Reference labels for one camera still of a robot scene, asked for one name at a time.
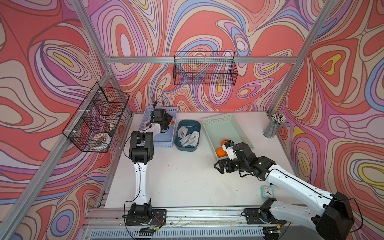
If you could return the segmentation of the white foam net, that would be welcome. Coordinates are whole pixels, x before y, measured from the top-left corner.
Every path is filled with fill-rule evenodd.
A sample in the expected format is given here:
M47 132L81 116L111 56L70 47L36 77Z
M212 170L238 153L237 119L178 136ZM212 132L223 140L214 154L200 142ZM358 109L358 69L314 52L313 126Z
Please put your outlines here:
M180 144L183 148L190 145L190 138L191 138L191 134L186 135L184 138L180 139Z
M186 126L181 126L178 129L177 135L180 139L185 138L188 135L188 128Z
M191 136L189 138L189 145L192 147L196 147L199 143L200 139L200 132L199 131L193 131L191 133Z

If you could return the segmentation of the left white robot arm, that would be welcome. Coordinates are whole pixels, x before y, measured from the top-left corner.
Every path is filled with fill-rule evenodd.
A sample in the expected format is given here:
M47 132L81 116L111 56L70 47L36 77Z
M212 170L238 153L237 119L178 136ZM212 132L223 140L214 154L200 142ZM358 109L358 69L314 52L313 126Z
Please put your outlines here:
M147 168L154 157L154 137L166 133L173 120L165 109L153 109L150 117L144 129L131 134L128 155L134 164L136 180L136 195L131 201L128 220L141 225L148 225L153 218L151 198L147 194Z

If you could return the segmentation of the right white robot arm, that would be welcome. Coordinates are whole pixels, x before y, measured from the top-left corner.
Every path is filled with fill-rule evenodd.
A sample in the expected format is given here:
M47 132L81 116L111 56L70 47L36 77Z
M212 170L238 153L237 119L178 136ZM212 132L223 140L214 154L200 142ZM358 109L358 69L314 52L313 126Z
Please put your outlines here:
M240 177L256 177L271 186L277 186L300 200L304 206L285 204L268 197L262 206L251 214L257 223L274 224L291 222L316 231L324 240L345 240L355 223L350 199L340 192L332 194L318 189L284 170L275 161L257 157L248 144L224 141L227 158L217 161L215 169L221 174L239 172Z

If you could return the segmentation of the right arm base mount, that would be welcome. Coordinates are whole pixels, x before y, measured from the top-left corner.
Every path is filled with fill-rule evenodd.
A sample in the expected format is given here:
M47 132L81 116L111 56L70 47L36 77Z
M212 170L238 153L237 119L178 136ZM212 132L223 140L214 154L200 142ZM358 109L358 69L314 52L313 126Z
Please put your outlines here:
M247 208L241 213L246 218L248 225L285 225L287 221L277 220L268 210L260 208Z

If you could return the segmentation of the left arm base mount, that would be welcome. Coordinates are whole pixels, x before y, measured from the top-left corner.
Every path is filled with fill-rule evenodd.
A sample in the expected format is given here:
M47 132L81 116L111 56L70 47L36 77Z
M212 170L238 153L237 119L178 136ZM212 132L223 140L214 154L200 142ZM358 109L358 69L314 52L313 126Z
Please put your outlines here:
M126 226L163 226L166 224L167 210L154 209L151 213L139 215L137 213L129 213L122 216Z

